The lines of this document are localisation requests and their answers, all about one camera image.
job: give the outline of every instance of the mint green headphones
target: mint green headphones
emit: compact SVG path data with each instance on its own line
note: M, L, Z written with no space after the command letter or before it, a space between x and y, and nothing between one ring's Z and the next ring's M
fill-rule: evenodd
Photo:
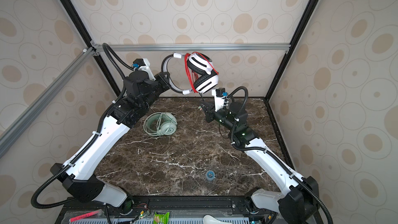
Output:
M151 129L151 125L154 121L157 121L156 130ZM144 122L144 131L151 136L171 135L176 130L177 119L170 112L152 113Z

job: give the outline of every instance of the wallpaper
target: wallpaper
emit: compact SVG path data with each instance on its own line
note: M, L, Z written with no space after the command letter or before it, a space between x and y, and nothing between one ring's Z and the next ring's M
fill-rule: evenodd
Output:
M85 46L57 0L0 0L0 135Z
M96 43L290 42L308 0L73 0Z
M212 59L214 68L219 73L217 87L225 87L227 92L232 92L236 87L245 86L251 97L263 97L266 94L285 55L283 50L205 51L203 53ZM132 64L137 58L147 58L152 73L156 74L161 70L163 59L172 52L117 52L117 54L127 64ZM122 88L123 82L119 73L112 66L105 53L102 52L101 57L106 59L113 77L118 86ZM126 76L132 72L120 63L118 64ZM183 58L172 58L168 63L167 70L177 87L181 89L191 88L185 72ZM205 93L204 96L211 96L211 91ZM243 91L237 92L236 96L244 96ZM200 97L200 95L198 93L183 95L170 89L161 94L161 97Z
M337 224L398 218L397 14L397 0L321 0L271 99Z
M61 92L0 159L0 224L54 223L62 207L35 209L33 192L92 136L98 120L116 98L94 59L90 58ZM66 199L58 181L39 197L40 203Z

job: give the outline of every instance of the white headphones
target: white headphones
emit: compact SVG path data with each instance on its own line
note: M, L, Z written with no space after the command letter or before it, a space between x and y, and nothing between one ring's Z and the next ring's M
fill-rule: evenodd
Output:
M167 72L167 63L175 55L167 56L162 62L162 72ZM213 69L212 60L204 54L194 52L187 59L187 66L194 72L201 75L194 83L193 87L199 93L205 93L215 87L218 84L218 74ZM192 89L180 89L174 85L170 78L170 86L174 92L188 94L192 92Z
M157 121L156 130L151 125ZM177 119L170 112L156 112L149 115L144 121L144 131L151 136L171 135L177 130Z

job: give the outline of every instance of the pink marker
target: pink marker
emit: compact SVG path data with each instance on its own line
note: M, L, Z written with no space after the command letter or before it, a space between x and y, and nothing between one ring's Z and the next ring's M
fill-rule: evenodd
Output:
M102 213L102 209L98 209L96 211L93 211L93 212L90 212L90 213L87 213L87 214L82 214L82 215L79 215L77 217L73 217L73 218L69 219L69 221L70 222L74 222L74 221L81 220L83 218L90 217L90 216L93 216L93 215L96 215L96 214L100 214L100 213Z

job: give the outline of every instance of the green wrapper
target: green wrapper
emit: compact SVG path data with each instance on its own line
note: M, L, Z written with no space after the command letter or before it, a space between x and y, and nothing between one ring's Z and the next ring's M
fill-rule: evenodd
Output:
M169 215L169 212L165 214L157 214L155 212L155 216L153 217L153 224L167 224L167 222L169 221Z

